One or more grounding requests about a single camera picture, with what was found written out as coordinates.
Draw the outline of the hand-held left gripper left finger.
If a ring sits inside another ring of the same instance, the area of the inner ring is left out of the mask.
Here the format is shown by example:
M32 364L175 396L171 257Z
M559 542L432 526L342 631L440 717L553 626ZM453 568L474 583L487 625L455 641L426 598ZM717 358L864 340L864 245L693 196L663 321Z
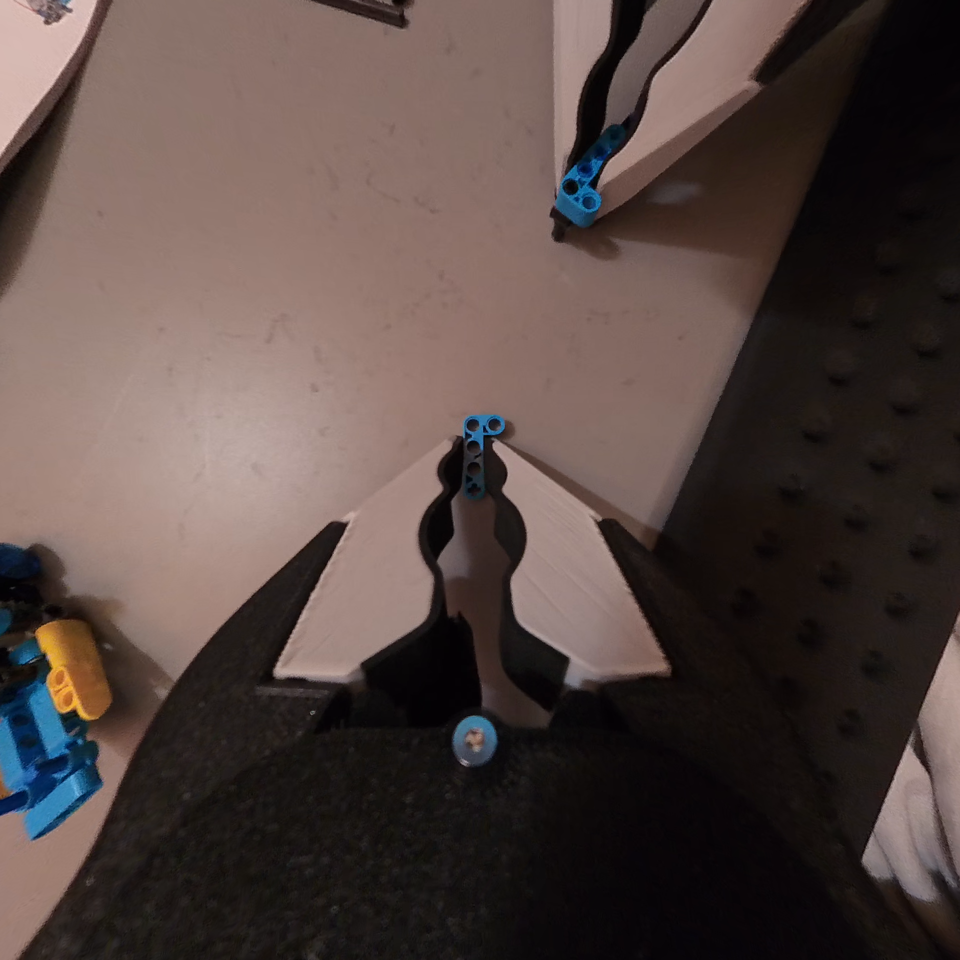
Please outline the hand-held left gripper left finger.
M273 684L378 690L419 710L450 661L439 558L452 540L460 440L436 447L332 527L339 537L273 666Z

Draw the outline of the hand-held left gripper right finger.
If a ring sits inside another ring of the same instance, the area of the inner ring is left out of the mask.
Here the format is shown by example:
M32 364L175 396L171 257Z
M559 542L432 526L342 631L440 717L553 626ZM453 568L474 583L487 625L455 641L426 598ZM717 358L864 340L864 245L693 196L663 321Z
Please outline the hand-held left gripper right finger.
M498 440L486 452L486 493L507 558L498 655L511 684L554 713L573 691L669 678L602 516Z

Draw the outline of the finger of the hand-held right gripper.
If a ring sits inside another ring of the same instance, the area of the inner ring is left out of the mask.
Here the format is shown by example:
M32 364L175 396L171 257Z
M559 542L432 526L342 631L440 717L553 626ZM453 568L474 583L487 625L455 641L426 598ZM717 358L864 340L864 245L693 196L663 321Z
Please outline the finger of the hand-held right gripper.
M638 125L604 166L602 214L622 207L760 91L756 75L809 1L710 2L654 71Z
M644 1L553 3L555 182L600 137L615 71L638 38Z

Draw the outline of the blue L-shaped brick beam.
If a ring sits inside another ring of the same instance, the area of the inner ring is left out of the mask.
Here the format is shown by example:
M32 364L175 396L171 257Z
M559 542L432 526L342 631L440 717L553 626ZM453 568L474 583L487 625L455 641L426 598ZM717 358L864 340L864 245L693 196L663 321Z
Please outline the blue L-shaped brick beam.
M499 414L470 414L462 421L462 494L469 502L486 496L486 454L505 427Z
M596 183L606 163L626 139L624 125L608 126L563 175L553 207L571 220L572 227L589 228L598 217L602 198Z

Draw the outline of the grey desk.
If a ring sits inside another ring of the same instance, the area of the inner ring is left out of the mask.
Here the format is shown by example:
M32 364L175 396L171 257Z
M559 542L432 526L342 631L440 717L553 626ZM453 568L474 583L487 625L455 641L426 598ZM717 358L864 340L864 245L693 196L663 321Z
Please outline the grey desk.
M2 180L2 541L118 686L99 795L2 818L2 958L199 649L465 414L654 545L882 9L557 244L550 2L113 4Z

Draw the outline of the black brick axle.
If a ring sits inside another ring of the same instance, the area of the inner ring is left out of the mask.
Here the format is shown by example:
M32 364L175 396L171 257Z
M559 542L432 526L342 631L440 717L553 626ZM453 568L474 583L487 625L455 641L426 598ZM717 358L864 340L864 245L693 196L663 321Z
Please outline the black brick axle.
M395 29L408 26L407 12L412 1L313 1L318 6L328 7L354 17L364 18Z

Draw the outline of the black perforated panel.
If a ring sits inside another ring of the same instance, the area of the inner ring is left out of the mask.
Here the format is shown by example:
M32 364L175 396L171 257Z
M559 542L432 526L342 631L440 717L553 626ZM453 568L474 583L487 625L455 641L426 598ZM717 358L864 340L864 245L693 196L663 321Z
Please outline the black perforated panel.
M858 853L958 613L958 27L888 7L657 547Z

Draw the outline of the blue yellow toy vehicle assembly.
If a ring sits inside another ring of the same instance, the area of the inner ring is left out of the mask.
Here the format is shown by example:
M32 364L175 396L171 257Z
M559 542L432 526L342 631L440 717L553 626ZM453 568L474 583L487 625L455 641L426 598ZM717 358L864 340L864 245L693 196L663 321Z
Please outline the blue yellow toy vehicle assembly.
M51 834L103 787L90 724L113 703L83 619L42 594L32 549L1 545L1 813L28 839Z

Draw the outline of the white shirt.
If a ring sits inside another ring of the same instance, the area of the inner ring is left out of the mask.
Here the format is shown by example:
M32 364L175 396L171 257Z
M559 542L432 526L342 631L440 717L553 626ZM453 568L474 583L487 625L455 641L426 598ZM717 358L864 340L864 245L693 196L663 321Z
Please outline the white shirt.
M918 714L863 865L917 905L958 906L959 625Z

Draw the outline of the open instruction booklet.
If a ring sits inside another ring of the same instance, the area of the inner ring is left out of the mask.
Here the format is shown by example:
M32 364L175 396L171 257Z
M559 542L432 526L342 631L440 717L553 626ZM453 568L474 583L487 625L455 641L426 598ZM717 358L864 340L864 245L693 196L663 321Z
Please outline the open instruction booklet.
M83 65L110 1L1 3L1 170L38 132Z

